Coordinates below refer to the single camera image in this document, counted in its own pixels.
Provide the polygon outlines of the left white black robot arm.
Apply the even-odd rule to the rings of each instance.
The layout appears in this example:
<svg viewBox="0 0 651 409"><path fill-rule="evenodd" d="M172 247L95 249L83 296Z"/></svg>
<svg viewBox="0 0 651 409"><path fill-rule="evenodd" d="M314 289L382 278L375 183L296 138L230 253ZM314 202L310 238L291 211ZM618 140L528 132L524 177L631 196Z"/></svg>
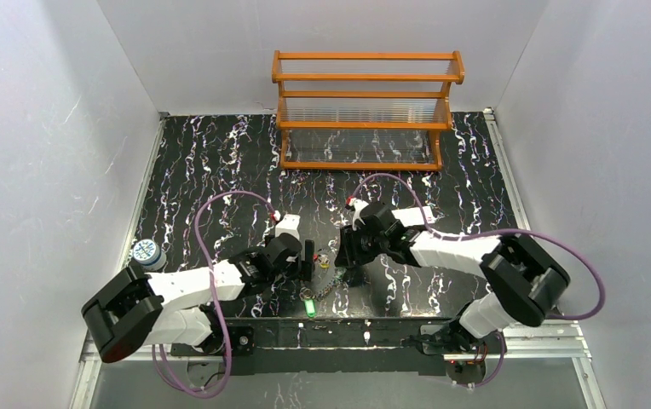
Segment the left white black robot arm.
<svg viewBox="0 0 651 409"><path fill-rule="evenodd" d="M217 302L262 294L279 279L309 281L314 260L313 240L282 233L213 268L152 273L129 265L83 305L81 314L105 363L157 344L217 352L224 343Z"/></svg>

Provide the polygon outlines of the green tag key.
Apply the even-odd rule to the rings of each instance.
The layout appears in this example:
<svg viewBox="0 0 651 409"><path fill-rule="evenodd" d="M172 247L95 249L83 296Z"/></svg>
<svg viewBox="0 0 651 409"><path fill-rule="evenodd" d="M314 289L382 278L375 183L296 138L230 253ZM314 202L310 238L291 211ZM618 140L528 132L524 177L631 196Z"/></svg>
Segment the green tag key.
<svg viewBox="0 0 651 409"><path fill-rule="evenodd" d="M317 311L316 311L316 307L315 307L315 301L314 301L314 299L312 299L312 298L305 298L305 299L303 300L303 305L304 305L304 309L305 309L305 314L306 314L309 318L314 318L314 317L317 316Z"/></svg>

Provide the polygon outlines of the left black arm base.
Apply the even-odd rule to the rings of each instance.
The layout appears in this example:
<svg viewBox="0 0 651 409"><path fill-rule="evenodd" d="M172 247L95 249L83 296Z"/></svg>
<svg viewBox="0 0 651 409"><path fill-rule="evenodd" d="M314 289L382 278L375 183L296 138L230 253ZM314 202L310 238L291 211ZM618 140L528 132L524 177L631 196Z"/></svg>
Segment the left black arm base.
<svg viewBox="0 0 651 409"><path fill-rule="evenodd" d="M231 355L233 357L247 356L253 354L256 347L255 329L251 324L244 321L227 321L228 336L231 344ZM175 343L170 347L170 354L176 357L225 357L225 338L222 329L217 327L199 345L190 346L182 343Z"/></svg>

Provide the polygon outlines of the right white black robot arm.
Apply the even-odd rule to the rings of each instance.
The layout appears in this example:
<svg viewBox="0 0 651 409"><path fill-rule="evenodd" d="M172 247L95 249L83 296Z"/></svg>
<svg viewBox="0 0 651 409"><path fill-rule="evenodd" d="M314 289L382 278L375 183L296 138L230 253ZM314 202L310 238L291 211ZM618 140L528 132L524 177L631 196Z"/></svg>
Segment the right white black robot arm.
<svg viewBox="0 0 651 409"><path fill-rule="evenodd" d="M385 255L415 268L449 268L483 278L491 292L465 305L433 343L464 349L495 331L519 323L538 327L569 286L562 266L524 233L479 239L440 239L410 216L382 203L350 199L352 222L340 229L335 265L356 268Z"/></svg>

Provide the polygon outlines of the metal keyring with red handle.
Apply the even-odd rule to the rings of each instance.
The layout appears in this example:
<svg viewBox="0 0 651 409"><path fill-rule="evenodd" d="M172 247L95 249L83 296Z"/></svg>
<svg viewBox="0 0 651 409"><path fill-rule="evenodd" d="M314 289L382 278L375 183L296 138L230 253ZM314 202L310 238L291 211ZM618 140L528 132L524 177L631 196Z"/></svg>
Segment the metal keyring with red handle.
<svg viewBox="0 0 651 409"><path fill-rule="evenodd" d="M314 261L317 267L325 270L329 275L322 283L317 284L315 287L305 285L305 283L301 284L298 296L303 302L319 302L326 298L333 290L342 284L343 276L346 273L346 268L335 267L325 254L317 254L314 256Z"/></svg>

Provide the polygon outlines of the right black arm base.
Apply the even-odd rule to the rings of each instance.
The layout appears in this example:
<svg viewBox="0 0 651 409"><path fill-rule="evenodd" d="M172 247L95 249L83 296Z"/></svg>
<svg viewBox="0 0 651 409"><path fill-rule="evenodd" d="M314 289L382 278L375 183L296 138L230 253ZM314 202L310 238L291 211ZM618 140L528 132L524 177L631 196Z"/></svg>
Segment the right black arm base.
<svg viewBox="0 0 651 409"><path fill-rule="evenodd" d="M476 389L490 383L500 371L507 352L504 335L492 331L474 337L458 323L421 325L416 335L401 341L427 356L454 354L446 359L446 374L456 386Z"/></svg>

